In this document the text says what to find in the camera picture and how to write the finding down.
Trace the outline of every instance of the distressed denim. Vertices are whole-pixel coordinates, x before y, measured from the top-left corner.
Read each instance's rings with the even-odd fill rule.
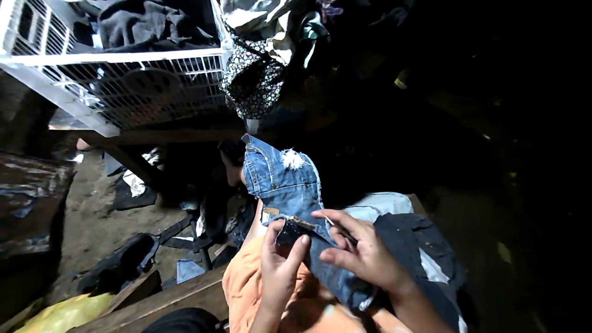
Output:
[[[298,216],[314,224],[312,232],[290,223],[284,225],[276,243],[293,244],[298,236],[306,233],[311,246],[304,264],[339,301],[350,310],[366,310],[377,288],[353,275],[350,271],[327,264],[318,259],[320,253],[335,247],[329,235],[329,224],[324,219],[315,219],[310,213],[322,209],[321,182],[312,160],[303,153],[275,149],[267,143],[244,135],[246,143],[243,173],[249,193],[263,201],[263,207],[279,209],[281,215]],[[297,155],[289,163],[286,155]]]

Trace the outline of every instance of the hand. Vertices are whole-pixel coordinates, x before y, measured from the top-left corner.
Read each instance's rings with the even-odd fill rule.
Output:
[[[325,249],[319,259],[344,268],[393,294],[414,286],[411,277],[382,243],[370,222],[354,219],[345,212],[332,209],[318,210],[311,215],[320,219],[326,215],[358,241],[357,246],[352,246],[337,228],[331,227],[329,232],[339,248]]]
[[[291,250],[275,246],[275,238],[283,226],[282,220],[269,224],[261,251],[261,307],[279,311],[280,315],[294,292],[296,273],[310,246],[310,237],[307,235],[300,236]]]

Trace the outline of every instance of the denim seam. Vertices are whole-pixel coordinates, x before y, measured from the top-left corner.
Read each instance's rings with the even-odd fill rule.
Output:
[[[274,190],[271,190],[271,191],[262,192],[262,193],[260,193],[260,195],[264,195],[264,194],[268,194],[268,193],[271,193],[271,192],[276,192],[276,191],[281,191],[281,190],[284,190],[284,189],[286,189],[286,188],[290,188],[290,187],[296,187],[296,186],[306,186],[306,185],[316,185],[316,184],[317,184],[317,183],[315,183],[315,182],[310,182],[310,183],[306,183],[306,182],[305,182],[304,184],[289,185],[289,186],[284,186],[284,187],[282,187],[282,188],[276,188],[276,189],[274,189]]]
[[[269,177],[270,177],[270,181],[271,181],[271,187],[274,187],[274,175],[275,175],[275,169],[273,164],[269,163],[269,154],[267,154],[267,152],[265,151],[265,149],[261,149],[257,146],[255,146],[252,143],[249,143],[249,146],[253,149],[256,149],[258,152],[261,153],[261,155],[263,155],[265,157],[265,164],[267,164],[267,169],[269,170]]]
[[[321,209],[325,209],[325,206],[323,205],[323,202],[321,201],[321,178],[318,176],[317,167],[314,165],[313,160],[311,160],[310,157],[308,157],[308,155],[306,155],[306,154],[302,154],[302,155],[306,156],[306,158],[310,162],[310,165],[313,167],[314,175],[317,177],[317,202],[318,202],[318,205],[321,206]]]
[[[249,185],[252,186],[253,188],[253,195],[257,198],[259,198],[260,196],[260,192],[261,192],[261,188],[259,186],[259,179],[257,178],[257,172],[255,171],[255,166],[253,165],[253,162],[251,161],[251,159],[249,157],[247,157],[248,153],[245,153],[245,159],[244,159],[244,164],[243,164],[243,174],[244,174],[244,168],[246,167],[247,169],[247,175],[249,176],[249,180],[245,179],[246,183],[247,183],[247,188],[249,187]]]

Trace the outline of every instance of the yellow fabric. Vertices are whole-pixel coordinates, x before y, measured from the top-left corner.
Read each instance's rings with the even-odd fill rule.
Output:
[[[43,309],[16,333],[63,333],[95,319],[111,303],[114,295],[80,295]]]

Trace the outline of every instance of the clothing pile on shelf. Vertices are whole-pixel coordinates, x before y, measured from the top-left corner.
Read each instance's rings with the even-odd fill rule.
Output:
[[[220,46],[210,0],[88,0],[70,53],[159,52]]]
[[[222,0],[235,50],[220,88],[240,118],[261,119],[271,112],[288,66],[306,68],[317,40],[328,39],[316,7],[306,0]],[[297,52],[302,56],[295,57]]]

